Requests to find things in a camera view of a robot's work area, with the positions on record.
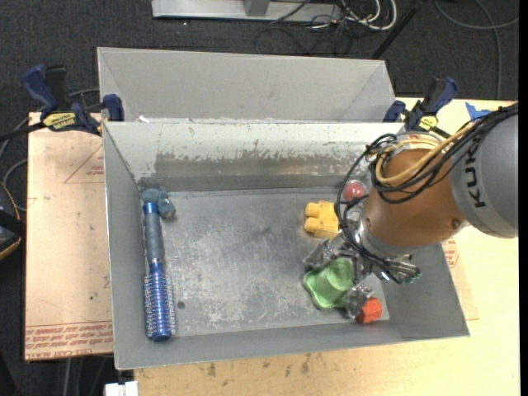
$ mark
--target cardboard sheet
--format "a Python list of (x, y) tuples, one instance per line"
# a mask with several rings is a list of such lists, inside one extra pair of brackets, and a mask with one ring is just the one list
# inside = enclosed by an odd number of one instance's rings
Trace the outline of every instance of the cardboard sheet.
[(27, 361), (113, 349), (102, 141), (29, 135)]

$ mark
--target dark floor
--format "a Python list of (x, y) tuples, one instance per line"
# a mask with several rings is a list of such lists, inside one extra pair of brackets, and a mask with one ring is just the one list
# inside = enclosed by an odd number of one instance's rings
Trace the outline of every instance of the dark floor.
[[(298, 54), (368, 59), (387, 37), (361, 26), (310, 30), (298, 24), (258, 21), (154, 20), (152, 0), (0, 0), (0, 134), (13, 130), (39, 104), (26, 95), (22, 74), (36, 64), (65, 64), (68, 89), (97, 86), (96, 48), (114, 46)], [(402, 16), (415, 0), (395, 0)], [(452, 77), (459, 98), (518, 100), (520, 0), (428, 0), (384, 52), (398, 96), (421, 96), (432, 77)], [(469, 28), (464, 24), (484, 26)], [(0, 177), (26, 158), (26, 138), (0, 151)], [(11, 175), (9, 189), (19, 204), (26, 196), (26, 170)], [(21, 357), (24, 311), (24, 248), (0, 262), (0, 394), (88, 395), (97, 381), (119, 379), (111, 360), (100, 357), (25, 363)], [(94, 393), (97, 393), (97, 382)]]

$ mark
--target red object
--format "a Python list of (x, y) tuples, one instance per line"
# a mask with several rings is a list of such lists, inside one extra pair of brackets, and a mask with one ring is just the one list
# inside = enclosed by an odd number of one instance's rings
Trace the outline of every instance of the red object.
[(363, 305), (360, 313), (356, 315), (356, 323), (367, 324), (381, 318), (381, 303), (378, 298), (369, 298)]
[(345, 200), (351, 201), (353, 198), (361, 198), (365, 194), (365, 187), (359, 181), (349, 181), (343, 190)]

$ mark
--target yellow toy block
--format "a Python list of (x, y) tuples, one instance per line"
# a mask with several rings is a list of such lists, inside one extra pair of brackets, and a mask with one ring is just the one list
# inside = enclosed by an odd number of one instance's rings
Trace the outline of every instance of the yellow toy block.
[(308, 216), (304, 229), (316, 238), (333, 239), (339, 230), (339, 221), (329, 201), (309, 202), (304, 213)]

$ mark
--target yellow clamp label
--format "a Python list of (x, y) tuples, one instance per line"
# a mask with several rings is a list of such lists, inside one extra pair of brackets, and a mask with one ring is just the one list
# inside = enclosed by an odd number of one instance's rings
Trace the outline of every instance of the yellow clamp label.
[(48, 117), (42, 120), (42, 123), (54, 130), (60, 130), (66, 126), (75, 125), (77, 123), (77, 115), (69, 111), (58, 111), (50, 113)]
[(420, 120), (420, 127), (425, 130), (431, 130), (438, 125), (438, 119), (433, 115), (425, 115)]

